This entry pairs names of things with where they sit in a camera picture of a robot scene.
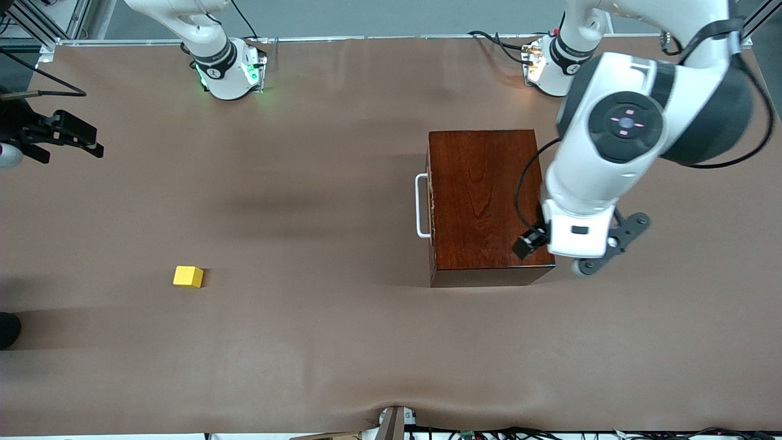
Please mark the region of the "brown table cover sheet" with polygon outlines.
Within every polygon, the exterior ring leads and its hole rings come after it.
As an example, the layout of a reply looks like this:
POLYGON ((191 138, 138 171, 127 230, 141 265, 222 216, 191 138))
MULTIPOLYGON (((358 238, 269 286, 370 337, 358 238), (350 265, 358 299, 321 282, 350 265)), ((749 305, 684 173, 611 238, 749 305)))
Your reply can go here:
POLYGON ((208 95, 178 46, 57 48, 98 129, 0 170, 0 435, 782 429, 782 129, 722 170, 657 162, 651 228, 592 277, 431 289, 428 134, 533 128, 558 100, 474 39, 279 43, 208 95), (177 266, 203 287, 172 285, 177 266))

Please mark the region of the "yellow block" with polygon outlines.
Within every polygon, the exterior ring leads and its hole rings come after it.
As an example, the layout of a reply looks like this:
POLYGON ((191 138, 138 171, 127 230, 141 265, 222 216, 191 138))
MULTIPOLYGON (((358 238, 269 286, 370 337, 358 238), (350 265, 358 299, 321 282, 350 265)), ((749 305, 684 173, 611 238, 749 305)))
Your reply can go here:
POLYGON ((204 275, 203 268, 179 265, 174 270, 172 285, 181 288, 201 288, 204 275))

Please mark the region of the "dark brown wooden cabinet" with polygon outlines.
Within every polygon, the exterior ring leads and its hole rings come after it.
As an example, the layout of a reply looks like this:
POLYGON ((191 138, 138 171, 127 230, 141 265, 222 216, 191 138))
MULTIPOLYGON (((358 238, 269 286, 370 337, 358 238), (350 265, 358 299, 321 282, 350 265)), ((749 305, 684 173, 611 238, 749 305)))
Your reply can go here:
POLYGON ((428 134, 434 288, 528 286, 556 267, 545 247, 520 259, 512 245, 542 221, 533 129, 428 134))

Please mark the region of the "black round object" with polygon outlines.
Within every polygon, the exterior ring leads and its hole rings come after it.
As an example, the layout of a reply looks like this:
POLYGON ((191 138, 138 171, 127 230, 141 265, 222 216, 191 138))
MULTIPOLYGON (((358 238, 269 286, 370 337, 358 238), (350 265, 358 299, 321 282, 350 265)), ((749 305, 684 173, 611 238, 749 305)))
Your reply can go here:
POLYGON ((15 313, 0 312, 0 351, 16 343, 21 334, 21 320, 15 313))

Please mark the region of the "grey metal table bracket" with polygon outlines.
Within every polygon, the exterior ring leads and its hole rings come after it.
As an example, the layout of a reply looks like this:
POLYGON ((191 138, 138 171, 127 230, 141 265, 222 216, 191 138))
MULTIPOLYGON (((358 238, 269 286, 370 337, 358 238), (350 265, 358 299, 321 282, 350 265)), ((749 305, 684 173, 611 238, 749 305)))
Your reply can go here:
POLYGON ((416 440, 416 412, 408 407, 389 406, 382 410, 374 440, 416 440))

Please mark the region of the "clear table edge strip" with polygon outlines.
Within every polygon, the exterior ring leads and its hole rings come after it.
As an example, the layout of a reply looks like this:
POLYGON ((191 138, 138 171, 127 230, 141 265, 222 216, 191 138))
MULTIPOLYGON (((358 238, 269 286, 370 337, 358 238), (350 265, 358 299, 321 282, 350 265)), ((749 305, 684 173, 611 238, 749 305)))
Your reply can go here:
MULTIPOLYGON (((391 37, 379 37, 379 36, 365 36, 365 35, 344 35, 344 36, 332 36, 332 37, 249 37, 250 42, 258 42, 260 44, 276 44, 276 43, 311 43, 311 42, 341 42, 341 41, 365 41, 365 40, 402 40, 402 39, 416 39, 421 38, 425 40, 436 39, 469 39, 469 34, 421 34, 418 36, 391 36, 391 37)), ((654 42, 659 42, 659 33, 608 33, 604 36, 603 41, 606 42, 609 37, 651 37, 654 42)), ((55 46, 70 46, 70 47, 120 47, 120 46, 178 46, 181 40, 178 38, 169 39, 137 39, 137 40, 120 40, 120 39, 101 39, 101 40, 57 40, 55 46)))

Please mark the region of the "aluminium frame strut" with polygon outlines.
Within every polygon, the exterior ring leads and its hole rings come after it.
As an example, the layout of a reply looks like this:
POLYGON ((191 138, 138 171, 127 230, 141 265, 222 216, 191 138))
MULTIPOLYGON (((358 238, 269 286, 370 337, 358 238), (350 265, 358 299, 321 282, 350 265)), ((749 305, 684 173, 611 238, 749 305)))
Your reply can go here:
POLYGON ((782 0, 736 0, 739 16, 743 19, 741 45, 753 45, 752 35, 766 23, 770 23, 777 12, 782 11, 782 0))
POLYGON ((22 28, 27 37, 10 39, 0 46, 8 47, 12 53, 31 53, 39 45, 40 62, 51 62, 57 44, 67 38, 66 33, 33 0, 0 0, 0 20, 9 18, 22 28))

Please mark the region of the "aluminium frame post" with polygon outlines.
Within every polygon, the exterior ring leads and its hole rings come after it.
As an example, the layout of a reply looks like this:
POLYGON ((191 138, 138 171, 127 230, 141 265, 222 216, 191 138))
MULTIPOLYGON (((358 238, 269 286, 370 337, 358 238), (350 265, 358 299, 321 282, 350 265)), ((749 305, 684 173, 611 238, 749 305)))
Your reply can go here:
POLYGON ((75 40, 103 40, 117 0, 76 0, 68 33, 75 40))

